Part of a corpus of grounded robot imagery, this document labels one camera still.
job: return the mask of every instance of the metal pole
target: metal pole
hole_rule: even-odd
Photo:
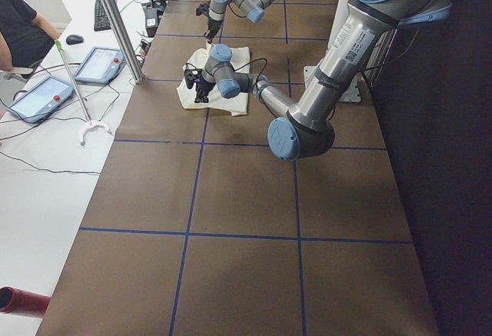
[[[105,9],[106,15],[108,15],[109,22],[111,23],[111,28],[115,33],[116,40],[120,45],[123,55],[125,56],[126,62],[130,67],[131,74],[135,83],[139,84],[144,79],[144,74],[141,71],[140,64],[137,61],[135,52],[131,46],[130,38],[126,32],[125,25],[121,19],[118,6],[115,0],[101,0],[102,6]]]

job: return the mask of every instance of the folded cloth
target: folded cloth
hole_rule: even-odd
[[[198,49],[193,55],[188,59],[188,63],[196,66],[196,68],[203,68],[205,62],[208,59],[208,54],[214,46],[207,43],[207,48]],[[249,61],[250,53],[249,48],[231,48],[232,59],[231,64],[234,68],[239,69],[238,72],[249,73]],[[177,88],[179,100],[184,109],[200,109],[200,108],[215,108],[222,109],[224,111],[229,111],[232,116],[235,115],[246,115],[248,113],[248,93],[241,92],[238,96],[230,99],[222,98],[220,92],[217,89],[217,85],[214,86],[210,94],[208,94],[208,103],[195,103],[194,98],[196,96],[196,91],[194,86],[192,89],[186,87],[186,81],[183,78],[181,84]]]

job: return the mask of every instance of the tiled tabletop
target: tiled tabletop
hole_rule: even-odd
[[[253,98],[240,117],[181,107],[203,1],[168,5],[38,335],[437,334],[367,99],[296,162],[272,155]],[[257,25],[228,12],[217,42],[267,58],[299,99],[336,3],[278,0]]]

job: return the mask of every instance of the dark wall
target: dark wall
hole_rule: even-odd
[[[442,335],[492,335],[492,0],[453,0],[374,103]],[[399,31],[389,58],[414,31]]]

